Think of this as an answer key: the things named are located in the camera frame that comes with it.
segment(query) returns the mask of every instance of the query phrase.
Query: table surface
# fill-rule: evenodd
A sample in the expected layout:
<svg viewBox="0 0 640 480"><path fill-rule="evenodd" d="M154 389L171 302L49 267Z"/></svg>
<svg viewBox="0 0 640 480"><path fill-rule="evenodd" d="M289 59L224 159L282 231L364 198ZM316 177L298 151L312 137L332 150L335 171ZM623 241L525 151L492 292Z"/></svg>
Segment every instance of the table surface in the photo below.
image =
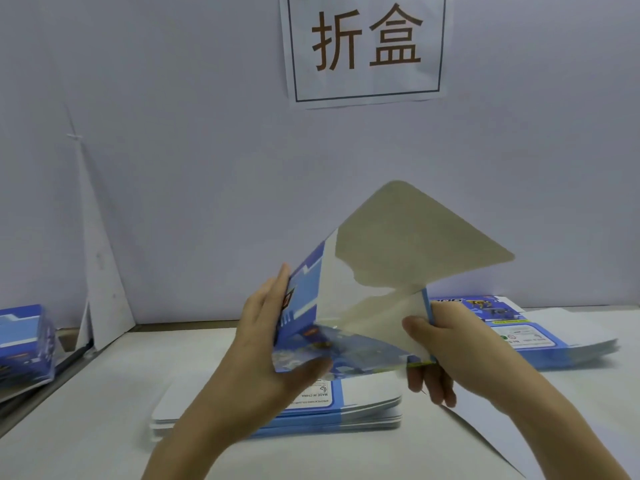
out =
<svg viewBox="0 0 640 480"><path fill-rule="evenodd" d="M640 310L589 316L619 333L620 352L596 367L547 376L583 411L640 437ZM127 333L0 438L6 479L140 478L148 422L172 379L211 371L234 329ZM225 452L210 478L522 478L473 430L427 396L403 398L393 431L251 440Z"/></svg>

